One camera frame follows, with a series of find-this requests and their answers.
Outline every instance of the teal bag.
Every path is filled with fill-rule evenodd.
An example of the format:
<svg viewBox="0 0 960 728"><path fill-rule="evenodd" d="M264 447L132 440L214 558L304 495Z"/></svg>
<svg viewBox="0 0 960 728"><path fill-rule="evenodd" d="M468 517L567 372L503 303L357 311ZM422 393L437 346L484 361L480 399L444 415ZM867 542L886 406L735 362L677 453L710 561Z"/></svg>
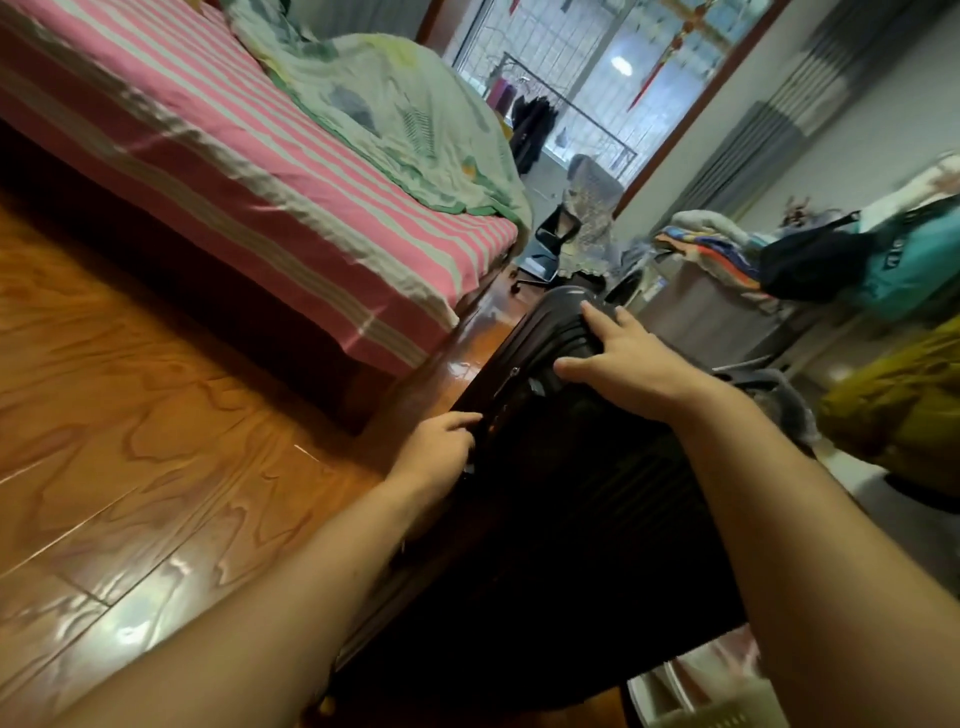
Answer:
<svg viewBox="0 0 960 728"><path fill-rule="evenodd" d="M960 274L960 195L902 212L875 231L877 252L854 301L900 321Z"/></svg>

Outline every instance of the wooden floor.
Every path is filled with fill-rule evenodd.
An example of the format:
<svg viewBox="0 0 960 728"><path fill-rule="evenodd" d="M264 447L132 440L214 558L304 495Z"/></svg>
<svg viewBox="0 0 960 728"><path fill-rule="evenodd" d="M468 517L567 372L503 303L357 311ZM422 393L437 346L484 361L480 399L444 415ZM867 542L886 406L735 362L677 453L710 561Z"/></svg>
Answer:
<svg viewBox="0 0 960 728"><path fill-rule="evenodd" d="M46 722L376 484L535 295L506 289L350 438L0 193L0 725ZM623 717L609 693L508 722Z"/></svg>

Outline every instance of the gray curtain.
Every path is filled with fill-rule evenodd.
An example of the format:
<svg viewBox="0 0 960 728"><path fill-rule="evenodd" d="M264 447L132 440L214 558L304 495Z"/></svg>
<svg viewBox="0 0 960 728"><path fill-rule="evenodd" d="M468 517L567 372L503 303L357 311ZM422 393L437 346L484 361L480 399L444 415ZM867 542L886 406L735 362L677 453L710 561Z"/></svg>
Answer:
<svg viewBox="0 0 960 728"><path fill-rule="evenodd" d="M803 49L796 69L769 99L747 111L657 229L685 209L735 215L954 2L841 0Z"/></svg>
<svg viewBox="0 0 960 728"><path fill-rule="evenodd" d="M288 15L319 40L348 33L389 33L413 39L430 0L283 0Z"/></svg>

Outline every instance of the finger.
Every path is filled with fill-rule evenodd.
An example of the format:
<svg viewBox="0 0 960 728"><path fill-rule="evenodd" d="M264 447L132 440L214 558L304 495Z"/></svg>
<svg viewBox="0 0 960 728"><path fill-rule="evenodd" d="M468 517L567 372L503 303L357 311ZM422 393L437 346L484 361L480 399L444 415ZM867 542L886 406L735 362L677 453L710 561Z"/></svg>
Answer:
<svg viewBox="0 0 960 728"><path fill-rule="evenodd" d="M600 341L605 342L620 331L620 327L610 316L602 311L598 311L586 301L580 304L580 310L583 311L587 326L596 334Z"/></svg>
<svg viewBox="0 0 960 728"><path fill-rule="evenodd" d="M444 415L435 417L434 421L442 429L451 430L467 425L476 425L483 420L483 415L479 412L447 412Z"/></svg>
<svg viewBox="0 0 960 728"><path fill-rule="evenodd" d="M561 356L553 363L553 371L563 381L586 381L590 369L590 360L578 359L576 356Z"/></svg>
<svg viewBox="0 0 960 728"><path fill-rule="evenodd" d="M647 330L643 327L643 324L634 317L634 314L632 314L622 305L619 305L616 308L616 322L620 324L622 328L625 328L628 331L640 330L646 333Z"/></svg>

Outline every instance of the ceiling light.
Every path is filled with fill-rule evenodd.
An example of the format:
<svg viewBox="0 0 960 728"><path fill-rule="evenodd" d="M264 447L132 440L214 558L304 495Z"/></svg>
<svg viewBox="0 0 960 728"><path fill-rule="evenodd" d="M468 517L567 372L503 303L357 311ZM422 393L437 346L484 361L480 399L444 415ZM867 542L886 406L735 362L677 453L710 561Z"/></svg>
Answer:
<svg viewBox="0 0 960 728"><path fill-rule="evenodd" d="M623 56L617 56L610 63L613 64L613 67L616 68L624 76L633 76L634 67L630 65L630 62L627 61Z"/></svg>

